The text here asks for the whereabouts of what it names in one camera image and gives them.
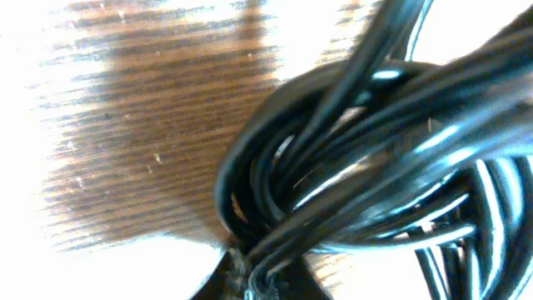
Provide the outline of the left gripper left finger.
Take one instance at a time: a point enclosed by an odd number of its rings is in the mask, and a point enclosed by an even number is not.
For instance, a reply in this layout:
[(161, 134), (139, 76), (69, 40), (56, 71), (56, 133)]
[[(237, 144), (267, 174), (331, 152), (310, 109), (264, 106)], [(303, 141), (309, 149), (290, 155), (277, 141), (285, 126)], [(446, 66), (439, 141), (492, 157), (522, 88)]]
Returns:
[(252, 269), (246, 247), (229, 247), (191, 300), (253, 300), (254, 292), (249, 284)]

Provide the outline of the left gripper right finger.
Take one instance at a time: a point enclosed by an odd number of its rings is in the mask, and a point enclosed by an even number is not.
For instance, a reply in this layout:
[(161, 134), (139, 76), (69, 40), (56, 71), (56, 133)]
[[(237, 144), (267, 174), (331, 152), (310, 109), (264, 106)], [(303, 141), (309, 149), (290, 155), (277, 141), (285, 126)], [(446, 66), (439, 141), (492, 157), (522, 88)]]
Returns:
[(304, 257), (297, 258), (271, 276), (270, 294), (275, 300), (331, 300)]

